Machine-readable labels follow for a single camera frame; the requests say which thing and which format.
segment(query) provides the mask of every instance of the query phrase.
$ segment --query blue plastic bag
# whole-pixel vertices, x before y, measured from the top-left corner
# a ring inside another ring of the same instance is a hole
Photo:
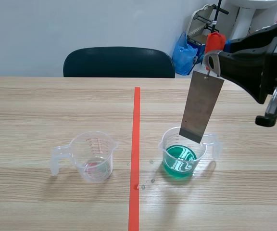
[[[176,73],[186,76],[193,67],[193,59],[196,56],[197,49],[192,48],[187,44],[186,33],[183,32],[176,43],[173,62]]]

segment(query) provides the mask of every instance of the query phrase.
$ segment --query measuring cup handle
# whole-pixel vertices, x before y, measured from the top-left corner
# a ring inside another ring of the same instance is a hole
[[[53,149],[50,160],[50,169],[52,176],[58,174],[58,160],[61,158],[69,158],[70,154],[70,145],[59,146]]]
[[[222,144],[219,142],[217,135],[204,135],[201,141],[206,148],[212,148],[213,159],[219,159],[222,152]]]

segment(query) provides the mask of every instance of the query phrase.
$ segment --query red object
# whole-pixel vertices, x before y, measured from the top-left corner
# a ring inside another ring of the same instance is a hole
[[[205,54],[209,51],[214,50],[223,50],[225,47],[226,38],[225,35],[222,35],[218,32],[213,32],[208,35],[207,42],[206,42],[206,48],[205,48]]]
[[[128,231],[139,231],[140,88],[134,88]]]

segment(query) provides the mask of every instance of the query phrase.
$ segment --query green liquid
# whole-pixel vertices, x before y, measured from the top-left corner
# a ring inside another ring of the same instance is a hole
[[[171,156],[178,159],[175,160],[165,155],[163,166],[169,174],[177,178],[193,175],[197,163],[184,162],[197,159],[195,153],[190,148],[183,145],[173,145],[166,150]]]

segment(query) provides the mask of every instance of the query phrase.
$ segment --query robotic arm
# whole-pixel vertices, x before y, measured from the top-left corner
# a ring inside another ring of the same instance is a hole
[[[245,89],[258,103],[272,95],[264,116],[256,124],[272,127],[277,120],[277,24],[226,44],[224,51],[211,51],[206,66],[218,76]]]

